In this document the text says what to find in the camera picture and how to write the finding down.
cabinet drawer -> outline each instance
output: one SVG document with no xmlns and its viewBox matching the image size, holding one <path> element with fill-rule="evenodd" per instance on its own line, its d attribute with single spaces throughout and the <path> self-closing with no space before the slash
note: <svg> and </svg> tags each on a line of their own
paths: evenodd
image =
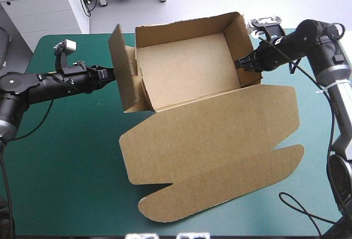
<svg viewBox="0 0 352 239">
<path fill-rule="evenodd" d="M 14 0 L 1 5 L 11 19 L 71 9 L 68 0 Z"/>
<path fill-rule="evenodd" d="M 72 10 L 13 18 L 21 34 L 78 26 Z"/>
<path fill-rule="evenodd" d="M 27 43 L 27 45 L 29 46 L 30 50 L 34 52 L 41 37 L 46 35 L 58 35 L 58 34 L 81 34 L 81 30 L 79 29 L 78 26 L 75 26 L 75 27 L 54 29 L 54 30 L 48 30 L 48 31 L 37 31 L 37 32 L 32 32 L 30 34 L 22 34 L 22 37 Z"/>
</svg>

open cardboard box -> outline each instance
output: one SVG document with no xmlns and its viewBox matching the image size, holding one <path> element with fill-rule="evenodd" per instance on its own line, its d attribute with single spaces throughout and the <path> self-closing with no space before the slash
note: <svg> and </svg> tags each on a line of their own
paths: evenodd
<svg viewBox="0 0 352 239">
<path fill-rule="evenodd" d="M 137 27 L 136 49 L 117 26 L 109 47 L 124 111 L 155 111 L 120 138 L 129 180 L 172 183 L 140 200 L 149 219 L 182 219 L 297 167 L 301 145 L 273 150 L 299 126 L 295 90 L 235 69 L 252 51 L 239 13 Z"/>
</svg>

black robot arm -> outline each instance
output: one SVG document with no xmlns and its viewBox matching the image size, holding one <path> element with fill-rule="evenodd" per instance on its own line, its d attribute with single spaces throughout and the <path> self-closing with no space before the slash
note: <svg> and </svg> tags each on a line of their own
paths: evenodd
<svg viewBox="0 0 352 239">
<path fill-rule="evenodd" d="M 0 77 L 0 140 L 15 139 L 23 113 L 30 104 L 81 93 L 92 93 L 115 80 L 112 68 L 87 67 L 84 62 L 67 64 L 75 42 L 64 40 L 54 47 L 55 72 L 22 74 L 8 72 Z"/>
<path fill-rule="evenodd" d="M 267 40 L 262 39 L 256 50 L 235 64 L 250 71 L 272 71 L 307 56 L 316 83 L 325 87 L 340 129 L 340 136 L 331 147 L 334 154 L 329 157 L 328 177 L 343 217 L 324 238 L 352 238 L 351 67 L 339 43 L 345 28 L 340 23 L 304 20 L 293 33 L 284 35 L 280 22 L 277 17 L 251 21 L 249 29 L 264 33 Z"/>
</svg>

green tabletop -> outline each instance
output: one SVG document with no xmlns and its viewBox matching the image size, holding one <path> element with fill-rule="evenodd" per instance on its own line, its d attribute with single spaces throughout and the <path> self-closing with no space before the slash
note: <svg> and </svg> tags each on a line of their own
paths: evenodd
<svg viewBox="0 0 352 239">
<path fill-rule="evenodd" d="M 80 59 L 89 66 L 111 67 L 108 38 L 107 34 L 46 36 L 27 72 L 54 70 L 52 47 L 63 39 L 77 42 L 69 62 Z M 133 34 L 125 34 L 125 38 L 127 45 L 134 45 Z M 306 59 L 301 65 L 309 69 Z M 55 100 L 35 134 L 8 144 L 5 161 L 17 234 L 175 235 L 208 231 L 213 235 L 316 235 L 309 219 L 286 207 L 278 193 L 296 196 L 314 214 L 339 218 L 325 173 L 330 110 L 315 86 L 298 71 L 290 75 L 288 66 L 281 66 L 263 76 L 265 84 L 294 86 L 298 97 L 300 128 L 279 147 L 301 143 L 305 154 L 298 168 L 282 182 L 181 221 L 163 224 L 145 218 L 138 211 L 138 201 L 160 186 L 129 183 L 118 139 L 152 113 L 123 113 L 113 82 L 90 95 Z M 39 123 L 48 104 L 30 107 L 19 135 Z M 318 224 L 323 231 L 329 228 L 329 224 Z"/>
</svg>

white floor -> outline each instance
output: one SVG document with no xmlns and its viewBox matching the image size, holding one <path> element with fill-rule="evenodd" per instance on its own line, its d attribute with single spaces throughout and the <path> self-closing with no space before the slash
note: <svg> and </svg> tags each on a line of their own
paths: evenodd
<svg viewBox="0 0 352 239">
<path fill-rule="evenodd" d="M 119 23 L 124 32 L 134 32 L 143 24 L 170 23 L 177 20 L 206 17 L 239 11 L 246 18 L 278 15 L 284 28 L 294 28 L 310 18 L 343 23 L 352 30 L 352 0 L 108 0 L 108 6 L 98 3 L 90 20 L 91 33 L 110 33 Z M 13 37 L 8 55 L 11 70 L 22 70 L 30 59 L 30 51 L 4 10 L 0 8 L 0 26 Z"/>
</svg>

